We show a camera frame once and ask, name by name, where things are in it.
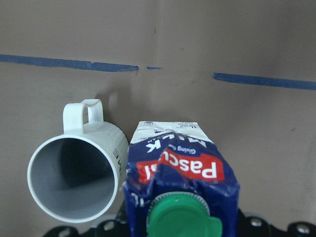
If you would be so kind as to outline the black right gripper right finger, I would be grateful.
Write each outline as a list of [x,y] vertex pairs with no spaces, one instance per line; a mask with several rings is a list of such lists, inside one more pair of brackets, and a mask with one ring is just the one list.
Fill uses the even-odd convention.
[[277,228],[257,214],[238,210],[238,237],[316,237],[316,225],[297,221],[290,223],[286,230]]

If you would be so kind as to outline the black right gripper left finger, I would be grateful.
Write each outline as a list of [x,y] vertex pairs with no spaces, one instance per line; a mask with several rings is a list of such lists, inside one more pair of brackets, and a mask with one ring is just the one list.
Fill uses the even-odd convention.
[[92,226],[84,233],[71,226],[58,226],[46,232],[44,237],[127,237],[128,224],[125,207],[120,207],[114,219],[107,219]]

